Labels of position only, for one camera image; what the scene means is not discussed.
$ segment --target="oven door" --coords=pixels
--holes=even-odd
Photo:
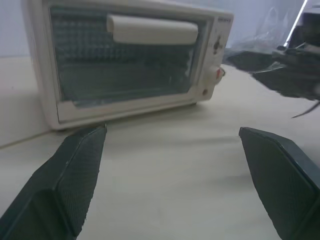
[[[207,21],[51,6],[60,122],[192,103]]]

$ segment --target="oven glass window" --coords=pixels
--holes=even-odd
[[[108,14],[51,7],[62,101],[86,107],[189,91],[203,27],[189,45],[117,43],[107,31]]]

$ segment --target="oven door handle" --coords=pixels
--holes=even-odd
[[[106,25],[122,44],[192,45],[198,37],[198,25],[187,21],[109,14]]]

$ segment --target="white toaster oven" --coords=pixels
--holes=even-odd
[[[53,129],[212,97],[233,15],[153,0],[23,0]]]

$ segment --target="brand logo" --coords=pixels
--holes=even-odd
[[[220,16],[218,18],[218,23],[231,23],[231,19],[230,18],[225,18],[223,16]]]

